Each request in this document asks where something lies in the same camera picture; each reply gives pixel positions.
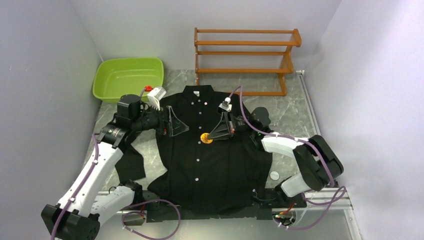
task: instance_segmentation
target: gray wall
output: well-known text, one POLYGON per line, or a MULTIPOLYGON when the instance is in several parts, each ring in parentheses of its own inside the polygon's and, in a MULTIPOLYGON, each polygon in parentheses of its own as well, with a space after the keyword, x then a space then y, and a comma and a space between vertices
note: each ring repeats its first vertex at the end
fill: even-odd
POLYGON ((424 236, 424 3, 343 0, 305 80, 365 240, 424 236))
MULTIPOLYGON (((71 0, 104 60, 159 57, 170 69, 194 69, 195 27, 298 28, 302 46, 293 49, 293 63, 296 69, 304 69, 340 1, 71 0)), ((226 66, 234 58, 218 61, 226 66)))
POLYGON ((69 1, 1 1, 0 239, 49 239, 40 214, 83 165, 99 63, 69 1))

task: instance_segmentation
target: marble tile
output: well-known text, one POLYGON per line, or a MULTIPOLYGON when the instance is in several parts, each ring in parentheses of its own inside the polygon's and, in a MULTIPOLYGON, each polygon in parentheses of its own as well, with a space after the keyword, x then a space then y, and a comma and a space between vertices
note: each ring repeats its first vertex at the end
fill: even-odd
MULTIPOLYGON (((182 92, 186 85, 196 84, 194 70, 166 70, 164 76, 163 87, 167 91, 167 96, 182 92)), ((271 128, 274 131, 296 137, 311 137, 315 133, 301 82, 295 74, 287 74, 285 82, 287 96, 244 96, 243 102, 250 111, 256 107, 267 108, 270 113, 271 128)), ((215 91, 223 92, 230 92, 239 85, 243 85, 244 91, 278 91, 280 89, 276 74, 205 73, 200 75, 200 84, 212 85, 215 91)), ((102 103, 94 131, 99 132, 112 119, 115 112, 116 104, 102 103)), ((155 131, 143 132, 132 145, 144 156, 146 178, 137 182, 146 188, 154 179, 166 172, 159 157, 155 131)), ((93 148, 91 143, 86 160, 93 148)), ((280 178, 274 181, 268 177, 267 188, 275 187, 280 181, 298 173, 299 169, 294 159, 275 153, 271 171, 277 171, 280 178)), ((103 190, 118 184, 118 175, 114 170, 106 180, 103 190)))

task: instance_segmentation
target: shirt collar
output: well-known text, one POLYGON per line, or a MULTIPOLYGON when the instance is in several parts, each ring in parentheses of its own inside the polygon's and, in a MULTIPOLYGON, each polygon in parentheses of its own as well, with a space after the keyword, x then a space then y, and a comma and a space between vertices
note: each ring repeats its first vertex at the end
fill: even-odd
POLYGON ((215 91, 211 85, 185 86, 182 95, 190 102, 208 102, 214 97, 215 91))

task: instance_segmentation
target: wooden shelf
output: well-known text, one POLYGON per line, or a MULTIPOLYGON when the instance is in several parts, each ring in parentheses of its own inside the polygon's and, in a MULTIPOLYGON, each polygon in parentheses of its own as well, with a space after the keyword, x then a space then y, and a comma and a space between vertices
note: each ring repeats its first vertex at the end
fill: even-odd
POLYGON ((242 30, 242 29, 197 29, 194 28, 196 84, 199 85, 201 73, 270 73, 278 74, 281 91, 244 92, 245 96, 285 96, 287 94, 284 74, 293 73, 292 47, 300 47, 302 39, 297 28, 294 30, 242 30), (199 40, 198 34, 287 34, 290 39, 282 41, 256 40, 199 40), (281 46, 285 51, 199 51, 199 46, 281 46), (199 67, 199 56, 282 56, 279 68, 205 68, 199 67))

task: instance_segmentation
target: yellow disc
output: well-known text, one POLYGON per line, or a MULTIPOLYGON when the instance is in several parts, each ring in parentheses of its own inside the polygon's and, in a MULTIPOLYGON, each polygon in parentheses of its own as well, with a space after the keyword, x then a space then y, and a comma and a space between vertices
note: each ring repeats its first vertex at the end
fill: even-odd
POLYGON ((202 143, 204 144, 210 144, 212 143, 214 140, 213 139, 209 139, 208 138, 209 133, 205 132, 200 136, 200 140, 202 141, 202 143))

